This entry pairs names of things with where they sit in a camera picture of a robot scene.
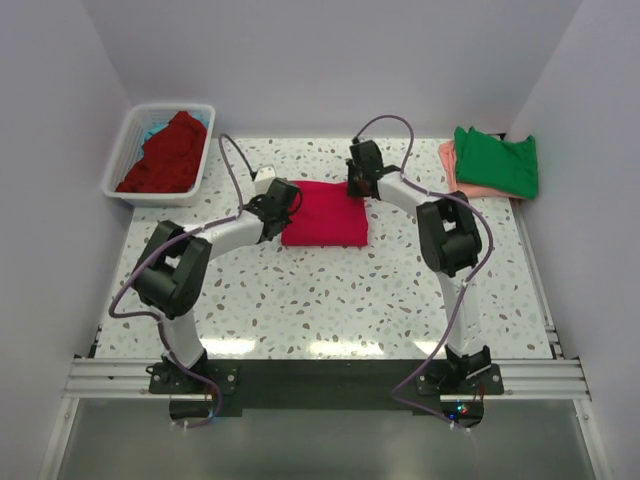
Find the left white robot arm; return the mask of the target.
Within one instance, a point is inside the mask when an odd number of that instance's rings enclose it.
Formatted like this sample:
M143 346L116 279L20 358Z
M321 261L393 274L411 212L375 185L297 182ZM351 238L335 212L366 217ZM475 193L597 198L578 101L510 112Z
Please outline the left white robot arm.
M209 263L237 249L271 241L292 223L302 206L298 186L274 179L231 219L188 232L172 221L154 231L131 275L133 290L157 317L164 347L160 363L147 368L152 394L210 394L219 380L196 327L194 306L201 296Z

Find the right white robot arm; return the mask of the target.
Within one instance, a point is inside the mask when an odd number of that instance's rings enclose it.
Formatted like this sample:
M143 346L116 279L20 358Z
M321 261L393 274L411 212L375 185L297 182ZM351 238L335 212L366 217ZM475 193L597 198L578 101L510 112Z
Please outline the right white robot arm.
M411 184L395 165L386 166L372 140L353 139L347 191L352 197L391 204L416 220L421 256L436 274L448 317L445 333L416 379L442 392L469 392L491 368L491 353L483 338L477 296L469 288L482 266L482 240L477 211L461 192L428 194Z

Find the pink red t-shirt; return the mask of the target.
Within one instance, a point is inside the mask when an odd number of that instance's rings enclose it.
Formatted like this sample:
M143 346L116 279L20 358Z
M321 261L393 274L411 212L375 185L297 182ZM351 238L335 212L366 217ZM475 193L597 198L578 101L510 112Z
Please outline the pink red t-shirt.
M301 206L281 234L285 247L364 247L368 218L363 198L352 197L347 184L296 180Z

